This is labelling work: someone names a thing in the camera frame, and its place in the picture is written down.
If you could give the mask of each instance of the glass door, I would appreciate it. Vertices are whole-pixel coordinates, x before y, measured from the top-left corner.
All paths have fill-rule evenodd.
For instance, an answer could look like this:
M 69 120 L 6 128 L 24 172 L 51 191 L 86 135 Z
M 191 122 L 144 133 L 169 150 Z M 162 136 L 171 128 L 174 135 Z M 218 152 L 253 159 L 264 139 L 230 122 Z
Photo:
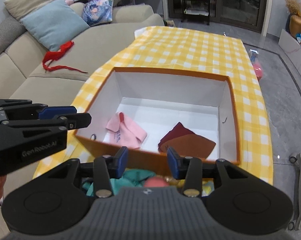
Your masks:
M 220 22 L 261 31 L 266 0 L 219 0 Z

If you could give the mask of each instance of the yellow checkered tablecloth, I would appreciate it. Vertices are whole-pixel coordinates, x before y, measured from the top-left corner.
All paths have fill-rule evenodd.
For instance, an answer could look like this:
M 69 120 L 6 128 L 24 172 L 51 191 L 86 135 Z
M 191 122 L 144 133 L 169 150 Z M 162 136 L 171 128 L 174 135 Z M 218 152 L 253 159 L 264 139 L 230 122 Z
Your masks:
M 272 184 L 273 162 L 264 99 L 241 40 L 182 28 L 147 27 L 129 47 L 98 68 L 73 101 L 84 112 L 103 80 L 115 66 L 162 67 L 217 73 L 230 77 L 235 94 L 241 138 L 240 167 Z M 37 177 L 69 158 L 93 161 L 93 156 L 68 132 L 67 149 L 43 159 Z

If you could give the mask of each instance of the brown vase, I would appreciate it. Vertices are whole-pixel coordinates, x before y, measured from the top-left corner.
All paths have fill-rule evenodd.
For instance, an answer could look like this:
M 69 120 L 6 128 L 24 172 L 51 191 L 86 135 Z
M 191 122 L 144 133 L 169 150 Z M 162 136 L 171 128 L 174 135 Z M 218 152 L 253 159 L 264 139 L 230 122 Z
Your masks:
M 291 16 L 291 21 L 289 23 L 289 30 L 291 32 L 291 36 L 296 38 L 297 33 L 301 33 L 301 18 L 297 15 Z

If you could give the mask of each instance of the dark vase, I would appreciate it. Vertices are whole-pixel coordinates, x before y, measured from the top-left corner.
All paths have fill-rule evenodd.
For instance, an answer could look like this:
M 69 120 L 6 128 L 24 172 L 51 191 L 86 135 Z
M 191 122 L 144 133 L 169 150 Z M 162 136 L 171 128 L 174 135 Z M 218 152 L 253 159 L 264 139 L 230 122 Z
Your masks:
M 285 30 L 290 34 L 290 30 L 289 30 L 289 24 L 290 24 L 290 17 L 292 15 L 289 14 L 288 18 L 287 18 L 287 21 L 286 21 L 286 27 L 285 27 Z

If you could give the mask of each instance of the beige pillow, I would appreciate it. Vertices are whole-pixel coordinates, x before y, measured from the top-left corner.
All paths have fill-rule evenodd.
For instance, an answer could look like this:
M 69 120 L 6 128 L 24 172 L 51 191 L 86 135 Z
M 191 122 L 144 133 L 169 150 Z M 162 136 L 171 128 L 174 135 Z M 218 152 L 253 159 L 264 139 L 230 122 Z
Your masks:
M 32 11 L 35 11 L 53 0 L 6 0 L 9 13 L 16 19 L 20 20 Z

